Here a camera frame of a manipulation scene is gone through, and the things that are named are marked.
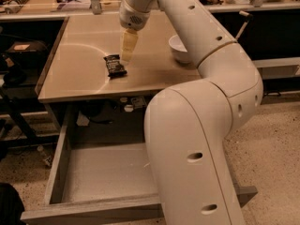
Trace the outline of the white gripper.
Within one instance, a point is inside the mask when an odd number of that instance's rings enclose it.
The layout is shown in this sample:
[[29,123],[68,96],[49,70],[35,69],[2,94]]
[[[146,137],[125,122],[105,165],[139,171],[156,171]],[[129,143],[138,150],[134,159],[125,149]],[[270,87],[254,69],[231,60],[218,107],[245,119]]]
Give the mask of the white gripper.
[[132,8],[125,0],[121,2],[119,9],[119,21],[122,27],[126,28],[121,36],[120,62],[128,64],[138,41],[137,31],[142,30],[150,12],[140,12]]

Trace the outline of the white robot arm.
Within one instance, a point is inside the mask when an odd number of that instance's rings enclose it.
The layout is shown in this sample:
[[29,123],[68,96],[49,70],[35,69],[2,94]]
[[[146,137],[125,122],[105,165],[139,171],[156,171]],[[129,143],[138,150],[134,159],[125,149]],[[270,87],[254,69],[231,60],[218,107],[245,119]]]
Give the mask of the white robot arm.
[[246,225],[223,150],[263,97],[261,75],[198,0],[123,0],[120,23],[141,30],[158,2],[200,79],[168,87],[146,109],[144,135],[167,225]]

